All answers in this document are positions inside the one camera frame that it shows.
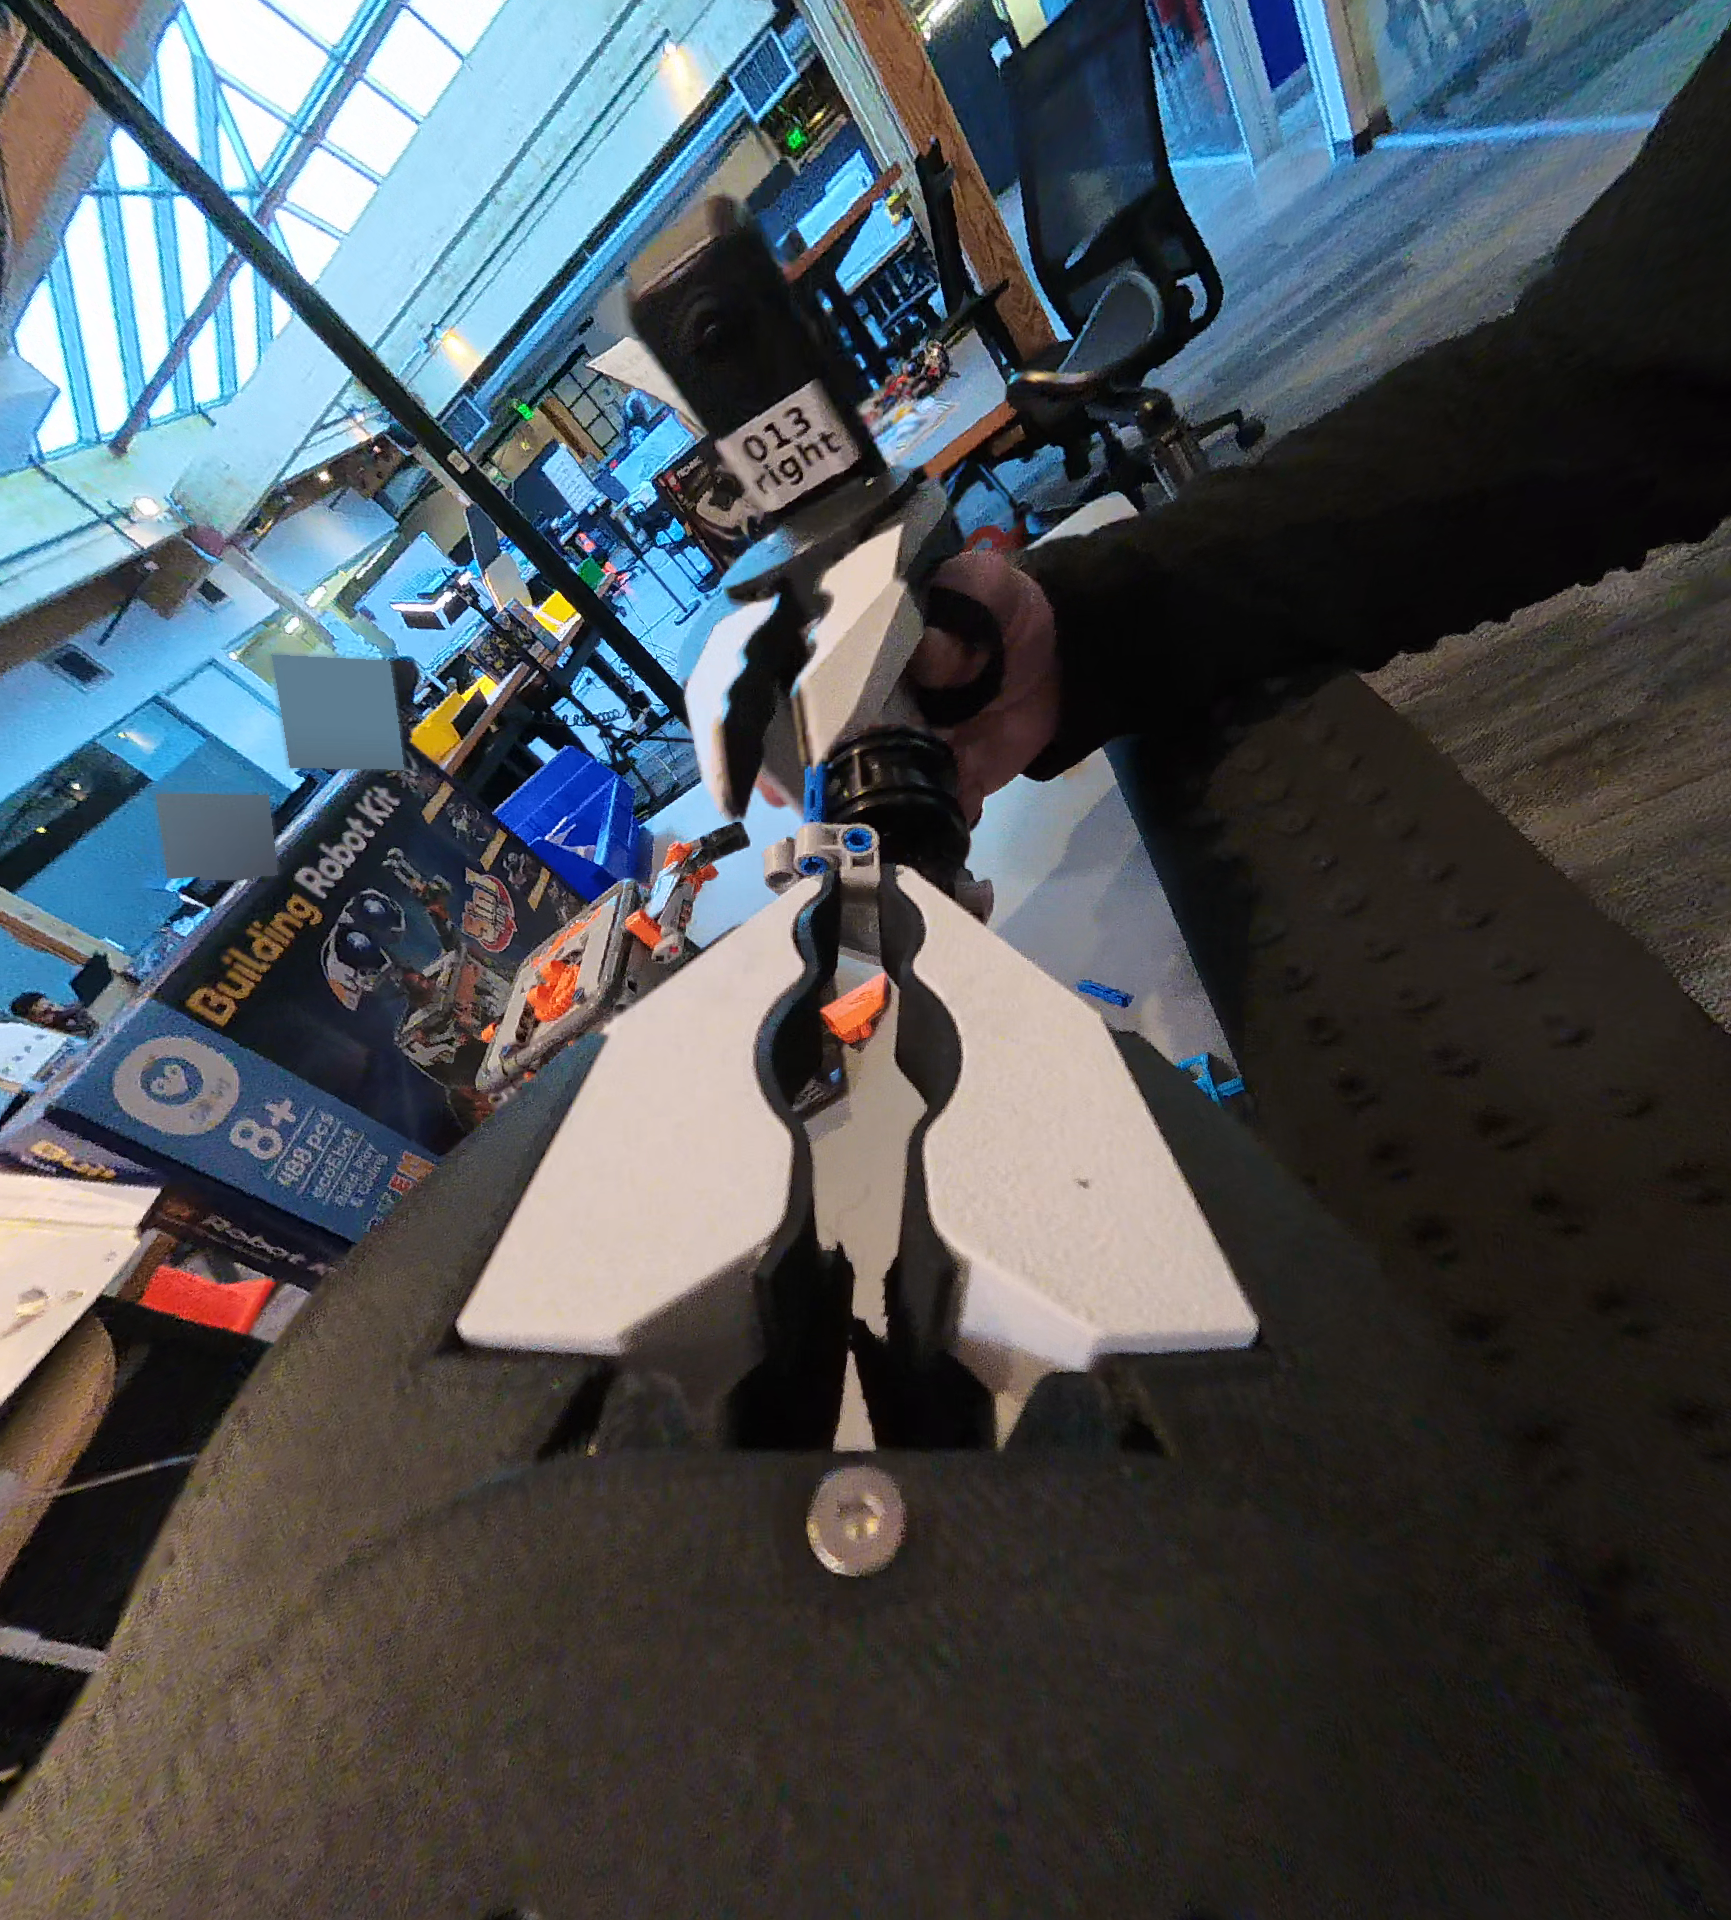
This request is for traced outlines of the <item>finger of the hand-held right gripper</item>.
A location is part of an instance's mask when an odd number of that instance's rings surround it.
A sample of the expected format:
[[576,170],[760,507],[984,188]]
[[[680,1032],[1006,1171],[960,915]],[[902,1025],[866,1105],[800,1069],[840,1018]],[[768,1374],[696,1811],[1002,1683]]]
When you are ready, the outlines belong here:
[[788,589],[736,605],[708,637],[692,670],[692,743],[722,813],[748,810],[804,661],[806,616]]
[[806,577],[808,656],[790,689],[790,779],[882,729],[928,732],[908,687],[926,632],[900,540],[866,540]]

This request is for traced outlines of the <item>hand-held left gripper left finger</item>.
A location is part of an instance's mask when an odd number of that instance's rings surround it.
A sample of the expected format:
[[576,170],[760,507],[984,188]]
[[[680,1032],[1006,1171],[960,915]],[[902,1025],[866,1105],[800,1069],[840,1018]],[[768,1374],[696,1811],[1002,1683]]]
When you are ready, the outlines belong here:
[[742,1380],[760,1278],[816,1242],[784,1022],[836,952],[836,887],[794,885],[612,1022],[457,1320],[479,1351]]

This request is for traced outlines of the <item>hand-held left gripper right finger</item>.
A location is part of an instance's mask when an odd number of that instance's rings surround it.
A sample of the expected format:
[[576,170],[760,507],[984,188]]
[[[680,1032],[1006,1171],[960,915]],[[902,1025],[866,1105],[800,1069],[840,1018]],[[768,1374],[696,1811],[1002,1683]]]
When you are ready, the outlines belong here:
[[1260,1320],[1118,1037],[918,873],[890,874],[908,1149],[894,1326],[980,1383],[1238,1353]]

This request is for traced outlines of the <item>black wheel hub assembly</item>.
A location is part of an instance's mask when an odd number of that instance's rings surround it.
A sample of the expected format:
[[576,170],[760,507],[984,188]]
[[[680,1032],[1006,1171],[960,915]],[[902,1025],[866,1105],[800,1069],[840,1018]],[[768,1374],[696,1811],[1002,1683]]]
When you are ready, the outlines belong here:
[[972,878],[956,761],[934,732],[878,726],[812,764],[778,721],[762,766],[780,789],[788,775],[802,776],[802,827],[764,854],[774,895],[820,876],[862,890],[888,868],[918,874],[948,896]]

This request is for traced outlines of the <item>person's right hand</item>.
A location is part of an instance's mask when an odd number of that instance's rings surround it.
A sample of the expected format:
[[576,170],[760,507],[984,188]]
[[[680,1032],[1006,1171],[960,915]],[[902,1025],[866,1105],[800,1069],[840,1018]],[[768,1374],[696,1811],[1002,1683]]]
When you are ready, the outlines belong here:
[[914,697],[976,690],[992,663],[990,697],[956,724],[932,723],[950,744],[958,798],[972,827],[982,806],[1026,776],[1054,746],[1062,670],[1054,613],[1040,584],[992,551],[950,558],[926,590],[926,630],[906,668]]

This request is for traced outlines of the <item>blue plastic storage bin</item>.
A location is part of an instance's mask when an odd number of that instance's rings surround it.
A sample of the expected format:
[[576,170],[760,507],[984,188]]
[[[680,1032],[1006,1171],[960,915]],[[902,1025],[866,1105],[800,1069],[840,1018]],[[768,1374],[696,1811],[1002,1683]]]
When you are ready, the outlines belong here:
[[561,748],[497,804],[495,819],[580,900],[652,878],[652,834],[638,822],[636,790],[576,746]]

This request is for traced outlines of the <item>grey orange tracked toy robot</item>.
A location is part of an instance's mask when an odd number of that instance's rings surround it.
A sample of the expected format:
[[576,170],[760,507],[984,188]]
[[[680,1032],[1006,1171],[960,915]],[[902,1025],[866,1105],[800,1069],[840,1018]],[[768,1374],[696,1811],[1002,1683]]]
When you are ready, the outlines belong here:
[[503,1105],[566,1047],[678,972],[700,893],[716,865],[748,845],[740,822],[676,841],[650,882],[622,878],[564,924],[517,972],[505,1015],[487,1030],[477,1091]]

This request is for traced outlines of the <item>yellow plastic bin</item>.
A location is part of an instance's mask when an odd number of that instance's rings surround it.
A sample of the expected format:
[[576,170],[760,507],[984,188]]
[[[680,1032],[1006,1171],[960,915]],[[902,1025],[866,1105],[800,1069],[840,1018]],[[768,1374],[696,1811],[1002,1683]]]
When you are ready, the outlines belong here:
[[527,670],[519,668],[503,681],[483,676],[449,695],[413,726],[409,748],[449,775],[463,773],[527,681]]

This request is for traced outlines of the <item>black metal pole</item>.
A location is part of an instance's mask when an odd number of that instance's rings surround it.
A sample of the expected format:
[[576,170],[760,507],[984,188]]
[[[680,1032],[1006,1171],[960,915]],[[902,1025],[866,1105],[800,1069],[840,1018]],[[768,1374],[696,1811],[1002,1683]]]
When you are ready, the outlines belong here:
[[610,650],[658,700],[670,718],[682,718],[686,693],[674,675],[634,637],[590,589],[515,500],[453,441],[445,425],[415,397],[399,374],[373,352],[335,307],[277,248],[235,196],[175,138],[143,101],[135,85],[53,3],[13,3],[13,14],[45,46],[89,99],[149,155],[153,165],[195,203],[217,233],[287,301],[297,320],[343,365],[395,420],[415,447],[439,468],[449,487],[495,520],[499,533],[584,618],[582,644],[594,656]]

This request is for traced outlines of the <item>blue robot kit box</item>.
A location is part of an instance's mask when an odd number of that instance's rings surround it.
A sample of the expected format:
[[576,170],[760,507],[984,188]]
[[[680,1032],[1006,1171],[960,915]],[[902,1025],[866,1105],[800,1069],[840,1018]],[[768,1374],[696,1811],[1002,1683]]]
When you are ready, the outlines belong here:
[[491,1117],[523,965],[578,904],[431,761],[329,781],[45,1094],[163,1186],[351,1247]]

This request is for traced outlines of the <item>black box with red stripe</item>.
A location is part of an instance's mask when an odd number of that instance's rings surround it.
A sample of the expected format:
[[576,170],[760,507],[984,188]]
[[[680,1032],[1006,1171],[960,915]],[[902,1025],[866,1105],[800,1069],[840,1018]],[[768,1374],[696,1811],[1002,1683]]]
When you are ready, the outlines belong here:
[[207,1248],[279,1282],[315,1289],[349,1261],[353,1242],[311,1220],[189,1171],[139,1164],[69,1132],[0,1142],[0,1173],[153,1192],[145,1229]]

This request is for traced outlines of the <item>black office chair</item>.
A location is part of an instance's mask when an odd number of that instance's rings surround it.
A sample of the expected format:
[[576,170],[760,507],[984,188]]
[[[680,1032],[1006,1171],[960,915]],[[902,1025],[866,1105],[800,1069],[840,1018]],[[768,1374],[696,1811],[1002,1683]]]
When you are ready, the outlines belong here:
[[1264,425],[1242,411],[1190,420],[1150,383],[1214,327],[1224,289],[1166,153],[1148,7],[1070,7],[1008,62],[1004,87],[1032,271],[1070,329],[1008,379],[1008,404],[1062,451],[1072,482],[1102,451],[1084,500],[1174,500],[1212,471],[1208,441],[1230,434],[1246,453]]

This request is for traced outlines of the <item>black dimpled mat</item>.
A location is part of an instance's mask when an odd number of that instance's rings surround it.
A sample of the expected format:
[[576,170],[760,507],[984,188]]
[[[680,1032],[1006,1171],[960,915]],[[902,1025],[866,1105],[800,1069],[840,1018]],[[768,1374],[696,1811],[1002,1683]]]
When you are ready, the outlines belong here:
[[1358,679],[1110,761],[1264,1144],[1442,1324],[1731,1868],[1731,1037]]

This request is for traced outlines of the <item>orange object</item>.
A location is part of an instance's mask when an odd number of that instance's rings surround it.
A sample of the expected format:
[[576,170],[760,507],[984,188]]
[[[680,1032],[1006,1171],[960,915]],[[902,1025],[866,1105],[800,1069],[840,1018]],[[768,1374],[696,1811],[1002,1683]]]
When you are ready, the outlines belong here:
[[137,1305],[189,1329],[269,1343],[277,1336],[275,1317],[291,1305],[293,1295],[293,1289],[263,1275],[223,1280],[195,1267],[163,1261],[147,1278]]

